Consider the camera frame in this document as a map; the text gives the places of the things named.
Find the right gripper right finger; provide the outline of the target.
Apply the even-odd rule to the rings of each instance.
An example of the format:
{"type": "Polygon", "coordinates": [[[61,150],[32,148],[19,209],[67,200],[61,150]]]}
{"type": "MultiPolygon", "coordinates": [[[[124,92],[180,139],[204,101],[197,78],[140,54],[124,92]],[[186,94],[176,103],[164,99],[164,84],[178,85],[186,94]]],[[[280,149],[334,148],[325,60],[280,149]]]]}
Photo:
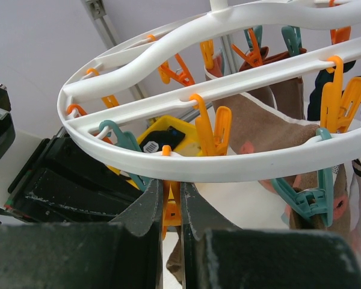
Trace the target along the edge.
{"type": "Polygon", "coordinates": [[[190,182],[180,185],[184,288],[361,288],[361,268],[339,235],[241,229],[190,182]]]}

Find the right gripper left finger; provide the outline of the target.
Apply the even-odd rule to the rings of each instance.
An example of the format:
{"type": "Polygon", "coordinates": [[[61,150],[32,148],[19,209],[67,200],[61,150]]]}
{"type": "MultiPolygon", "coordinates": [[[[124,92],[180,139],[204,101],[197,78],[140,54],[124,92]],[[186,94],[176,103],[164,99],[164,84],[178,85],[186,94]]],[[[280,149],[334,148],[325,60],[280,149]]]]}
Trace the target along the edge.
{"type": "Polygon", "coordinates": [[[110,222],[0,225],[0,288],[161,288],[160,180],[110,222]]]}

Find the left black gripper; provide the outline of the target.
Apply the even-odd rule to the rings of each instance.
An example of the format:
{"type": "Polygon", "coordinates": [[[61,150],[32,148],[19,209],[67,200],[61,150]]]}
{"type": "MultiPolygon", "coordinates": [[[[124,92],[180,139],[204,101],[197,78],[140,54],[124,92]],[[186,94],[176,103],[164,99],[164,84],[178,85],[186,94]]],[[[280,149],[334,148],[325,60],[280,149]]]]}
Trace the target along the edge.
{"type": "Polygon", "coordinates": [[[6,212],[34,223],[108,222],[142,195],[68,135],[42,140],[8,193],[6,212]]]}

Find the brown striped sock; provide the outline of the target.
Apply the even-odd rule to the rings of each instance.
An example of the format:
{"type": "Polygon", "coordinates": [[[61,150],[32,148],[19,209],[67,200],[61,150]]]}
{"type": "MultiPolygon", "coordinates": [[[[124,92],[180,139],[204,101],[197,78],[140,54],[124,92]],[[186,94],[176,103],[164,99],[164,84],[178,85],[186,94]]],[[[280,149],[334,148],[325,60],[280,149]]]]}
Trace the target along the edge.
{"type": "Polygon", "coordinates": [[[175,277],[178,283],[184,287],[185,285],[185,269],[184,269],[184,249],[182,227],[175,227],[178,240],[172,250],[167,262],[166,268],[175,277]]]}
{"type": "Polygon", "coordinates": [[[289,203],[291,229],[320,229],[346,236],[350,232],[351,212],[347,171],[343,164],[336,169],[331,183],[330,170],[308,173],[289,203]]]}

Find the yellow-orange clothes peg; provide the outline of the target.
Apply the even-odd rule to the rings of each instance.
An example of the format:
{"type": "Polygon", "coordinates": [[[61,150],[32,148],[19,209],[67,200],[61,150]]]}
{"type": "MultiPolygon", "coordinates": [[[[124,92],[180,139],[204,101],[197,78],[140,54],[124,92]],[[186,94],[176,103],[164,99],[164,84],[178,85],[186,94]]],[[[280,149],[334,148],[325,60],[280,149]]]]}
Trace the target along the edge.
{"type": "Polygon", "coordinates": [[[162,239],[165,239],[169,226],[181,225],[180,211],[181,184],[177,181],[163,180],[163,215],[162,215],[162,239]]]}

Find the white round sock hanger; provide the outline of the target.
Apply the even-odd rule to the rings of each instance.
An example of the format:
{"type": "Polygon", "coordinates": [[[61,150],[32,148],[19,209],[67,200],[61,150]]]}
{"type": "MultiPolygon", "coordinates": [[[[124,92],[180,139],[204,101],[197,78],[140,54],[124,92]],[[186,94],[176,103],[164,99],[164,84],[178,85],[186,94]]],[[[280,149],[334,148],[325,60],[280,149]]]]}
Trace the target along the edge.
{"type": "Polygon", "coordinates": [[[81,103],[128,89],[152,73],[165,60],[204,40],[256,25],[292,25],[310,30],[330,30],[361,23],[361,1],[342,1],[321,8],[318,1],[255,1],[229,6],[212,1],[212,10],[159,27],[155,42],[144,36],[110,49],[88,62],[105,70],[95,77],[79,69],[63,85],[57,99],[60,120],[74,142],[91,157],[138,175],[183,182],[241,182],[311,172],[361,157],[361,128],[335,134],[330,140],[314,137],[303,145],[278,151],[224,157],[163,157],[118,148],[93,133],[104,120],[125,125],[161,113],[192,106],[190,96],[214,101],[264,85],[331,67],[331,56],[349,62],[361,58],[361,37],[303,55],[194,84],[75,118],[67,114],[72,103],[81,103]]]}

